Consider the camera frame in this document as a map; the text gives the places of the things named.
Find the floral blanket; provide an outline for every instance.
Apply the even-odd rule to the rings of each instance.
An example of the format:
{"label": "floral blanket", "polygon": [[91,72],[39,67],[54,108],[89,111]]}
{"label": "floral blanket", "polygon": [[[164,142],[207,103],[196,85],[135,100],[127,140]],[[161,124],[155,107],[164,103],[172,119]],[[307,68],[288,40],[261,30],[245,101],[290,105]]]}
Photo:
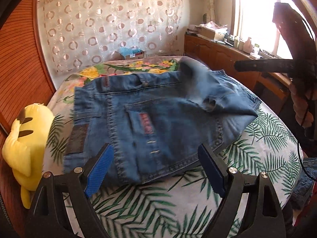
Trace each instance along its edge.
{"label": "floral blanket", "polygon": [[[55,118],[44,155],[43,172],[63,173],[63,153],[73,126],[72,107],[76,86],[83,86],[103,75],[174,71],[180,58],[113,61],[69,76],[48,105]],[[262,171],[267,172],[280,205],[284,206],[300,173],[297,141],[264,103],[260,105],[258,114],[259,117],[221,155],[228,166],[236,167],[242,173],[258,175]],[[64,196],[74,233],[83,237],[68,195]],[[247,195],[243,195],[229,236],[237,234],[247,198]],[[96,214],[113,238],[199,238],[220,201],[202,167],[150,185],[102,188],[91,198]]]}

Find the blue gripper pad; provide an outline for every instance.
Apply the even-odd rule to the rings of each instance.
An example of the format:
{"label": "blue gripper pad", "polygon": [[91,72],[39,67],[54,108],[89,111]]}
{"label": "blue gripper pad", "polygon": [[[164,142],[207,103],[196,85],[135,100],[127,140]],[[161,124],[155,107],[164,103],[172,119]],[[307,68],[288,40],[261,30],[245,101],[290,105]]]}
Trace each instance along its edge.
{"label": "blue gripper pad", "polygon": [[207,175],[213,191],[219,194],[221,198],[224,198],[226,194],[224,176],[203,145],[198,147],[198,159],[205,171],[205,174]]}
{"label": "blue gripper pad", "polygon": [[114,148],[111,144],[109,144],[87,176],[87,185],[84,192],[88,198],[90,198],[100,188],[113,159]]}

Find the cardboard box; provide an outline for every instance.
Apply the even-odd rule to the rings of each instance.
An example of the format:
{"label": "cardboard box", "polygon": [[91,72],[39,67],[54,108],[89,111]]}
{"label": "cardboard box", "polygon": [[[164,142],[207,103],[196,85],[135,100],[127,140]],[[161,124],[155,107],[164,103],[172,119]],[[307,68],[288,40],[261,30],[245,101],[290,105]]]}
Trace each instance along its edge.
{"label": "cardboard box", "polygon": [[143,58],[144,58],[144,51],[137,54],[131,54],[126,56],[126,60],[137,60],[137,59],[143,59]]}
{"label": "cardboard box", "polygon": [[201,28],[200,33],[202,36],[205,36],[209,39],[217,40],[217,41],[223,41],[224,39],[224,34],[222,33],[217,33],[212,29],[208,28]]}

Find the yellow plush toy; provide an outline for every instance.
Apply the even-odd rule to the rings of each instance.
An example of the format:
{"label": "yellow plush toy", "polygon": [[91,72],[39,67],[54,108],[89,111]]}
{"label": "yellow plush toy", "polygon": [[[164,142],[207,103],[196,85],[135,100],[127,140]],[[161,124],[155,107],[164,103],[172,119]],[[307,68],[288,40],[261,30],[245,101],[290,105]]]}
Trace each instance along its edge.
{"label": "yellow plush toy", "polygon": [[12,124],[2,148],[2,156],[21,185],[21,199],[31,206],[30,191],[35,191],[42,177],[43,156],[53,113],[44,105],[33,104],[21,111]]}

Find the hand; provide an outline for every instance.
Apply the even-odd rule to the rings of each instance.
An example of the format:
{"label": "hand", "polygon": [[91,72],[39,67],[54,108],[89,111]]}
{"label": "hand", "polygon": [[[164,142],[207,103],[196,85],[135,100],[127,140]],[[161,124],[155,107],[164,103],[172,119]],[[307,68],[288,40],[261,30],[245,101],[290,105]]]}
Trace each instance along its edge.
{"label": "hand", "polygon": [[[307,101],[306,101],[306,99],[297,95],[297,90],[296,90],[296,87],[294,86],[293,83],[290,84],[289,90],[291,91],[291,97],[292,97],[293,102],[294,102],[293,107],[294,107],[294,111],[296,113],[296,116],[295,116],[296,121],[299,124],[302,124],[304,114],[305,114],[307,106],[308,106]],[[311,92],[312,92],[312,90],[308,90],[306,92],[305,96],[307,97],[307,99],[310,99]],[[317,86],[314,87],[312,100],[317,100]],[[310,112],[308,112],[306,115],[305,121],[303,123],[303,127],[304,128],[310,127],[312,125],[313,121],[314,121],[313,115]]]}

